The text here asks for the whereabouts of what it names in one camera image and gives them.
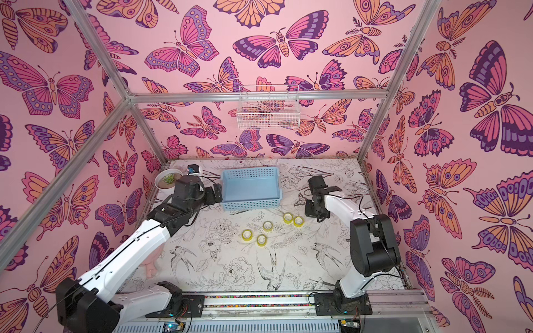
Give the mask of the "yellow tape roll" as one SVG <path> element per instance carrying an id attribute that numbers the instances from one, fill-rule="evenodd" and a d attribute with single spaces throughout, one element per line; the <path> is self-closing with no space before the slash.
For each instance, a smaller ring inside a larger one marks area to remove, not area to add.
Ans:
<path id="1" fill-rule="evenodd" d="M 270 233 L 273 230 L 273 223 L 271 221 L 265 221 L 262 228 L 266 233 Z"/>
<path id="2" fill-rule="evenodd" d="M 293 223 L 294 217 L 291 213 L 284 213 L 283 221 L 287 224 Z"/>
<path id="3" fill-rule="evenodd" d="M 294 224 L 297 228 L 301 228 L 301 227 L 303 227 L 304 223 L 305 223 L 305 220 L 304 220 L 304 218 L 302 218 L 301 216 L 296 216 L 296 217 L 294 217 L 293 224 Z"/>
<path id="4" fill-rule="evenodd" d="M 242 231 L 241 237 L 244 241 L 251 241 L 253 239 L 253 231 L 245 229 Z"/>
<path id="5" fill-rule="evenodd" d="M 259 234 L 256 239 L 256 244 L 259 247 L 265 247 L 268 242 L 268 237 L 265 234 Z"/>

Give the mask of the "light blue perforated storage basket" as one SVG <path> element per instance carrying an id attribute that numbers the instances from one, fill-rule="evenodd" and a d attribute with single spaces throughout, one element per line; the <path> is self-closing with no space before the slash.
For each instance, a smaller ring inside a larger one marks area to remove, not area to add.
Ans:
<path id="1" fill-rule="evenodd" d="M 276 166 L 226 169 L 221 181 L 224 211 L 277 208 L 283 198 Z"/>

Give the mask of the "yellow tape roll bottom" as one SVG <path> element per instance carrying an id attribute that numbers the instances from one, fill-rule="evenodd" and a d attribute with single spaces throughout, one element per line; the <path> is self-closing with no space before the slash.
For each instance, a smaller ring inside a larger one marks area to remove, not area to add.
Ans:
<path id="1" fill-rule="evenodd" d="M 259 234 L 256 239 L 256 244 L 259 247 L 265 247 L 268 242 L 268 237 L 265 234 Z"/>

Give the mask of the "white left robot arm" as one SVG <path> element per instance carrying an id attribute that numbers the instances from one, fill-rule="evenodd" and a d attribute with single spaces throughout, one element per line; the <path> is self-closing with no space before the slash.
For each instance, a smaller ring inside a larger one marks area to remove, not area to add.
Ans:
<path id="1" fill-rule="evenodd" d="M 182 227 L 192 225 L 202 209 L 220 202 L 220 184 L 206 187 L 197 175 L 179 178 L 173 194 L 148 213 L 121 246 L 80 278 L 68 277 L 58 285 L 56 308 L 61 326 L 71 332 L 113 332 L 147 314 L 186 313 L 183 291 L 171 282 L 124 296 L 117 292 L 156 249 Z"/>

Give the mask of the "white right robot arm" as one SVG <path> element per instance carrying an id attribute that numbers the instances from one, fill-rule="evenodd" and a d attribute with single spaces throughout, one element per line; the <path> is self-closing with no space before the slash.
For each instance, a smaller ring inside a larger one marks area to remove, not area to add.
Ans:
<path id="1" fill-rule="evenodd" d="M 333 305 L 343 313 L 363 300 L 366 290 L 380 276 L 401 263 L 401 255 L 392 222 L 387 215 L 372 215 L 341 194 L 337 186 L 328 186 L 322 176 L 308 180 L 311 198 L 305 204 L 305 216 L 321 223 L 336 216 L 350 232 L 351 268 L 335 284 Z"/>

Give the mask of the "white bowl with green plant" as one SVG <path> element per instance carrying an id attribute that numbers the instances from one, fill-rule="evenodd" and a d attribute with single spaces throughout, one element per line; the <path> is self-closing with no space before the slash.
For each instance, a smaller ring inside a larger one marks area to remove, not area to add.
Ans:
<path id="1" fill-rule="evenodd" d="M 163 194 L 172 194 L 177 180 L 183 176 L 178 169 L 167 169 L 160 172 L 155 178 L 155 187 Z"/>

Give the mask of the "pink plush toy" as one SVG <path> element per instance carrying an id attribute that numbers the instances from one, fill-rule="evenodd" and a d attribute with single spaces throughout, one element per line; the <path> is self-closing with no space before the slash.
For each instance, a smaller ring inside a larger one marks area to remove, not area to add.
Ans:
<path id="1" fill-rule="evenodd" d="M 162 252 L 162 248 L 158 247 L 153 251 L 143 262 L 142 266 L 145 268 L 146 278 L 151 279 L 154 278 L 157 273 L 158 269 L 155 266 L 155 263 L 157 259 L 159 258 L 160 254 Z"/>

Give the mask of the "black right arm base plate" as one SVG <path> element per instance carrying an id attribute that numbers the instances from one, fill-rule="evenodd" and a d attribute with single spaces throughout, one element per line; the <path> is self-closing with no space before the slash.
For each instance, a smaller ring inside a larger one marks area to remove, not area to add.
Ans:
<path id="1" fill-rule="evenodd" d="M 365 316 L 373 310 L 367 294 L 356 298 L 344 298 L 335 293 L 311 293 L 310 303 L 314 305 L 317 316 Z"/>

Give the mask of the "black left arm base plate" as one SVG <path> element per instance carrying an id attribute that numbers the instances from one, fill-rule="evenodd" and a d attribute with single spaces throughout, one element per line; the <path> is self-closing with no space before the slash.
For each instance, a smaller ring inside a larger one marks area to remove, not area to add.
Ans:
<path id="1" fill-rule="evenodd" d="M 163 310 L 147 314 L 147 319 L 162 318 L 200 318 L 202 317 L 205 303 L 205 296 L 202 294 L 191 294 L 184 296 L 173 296 L 170 304 Z"/>

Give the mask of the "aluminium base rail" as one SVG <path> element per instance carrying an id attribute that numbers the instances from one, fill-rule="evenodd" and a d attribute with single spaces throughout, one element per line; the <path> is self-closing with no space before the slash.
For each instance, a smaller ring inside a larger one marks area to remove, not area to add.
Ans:
<path id="1" fill-rule="evenodd" d="M 142 316 L 113 332 L 439 332 L 426 297 L 415 290 L 370 290 L 372 315 L 317 316 L 311 293 L 183 293 L 205 296 L 200 318 Z"/>

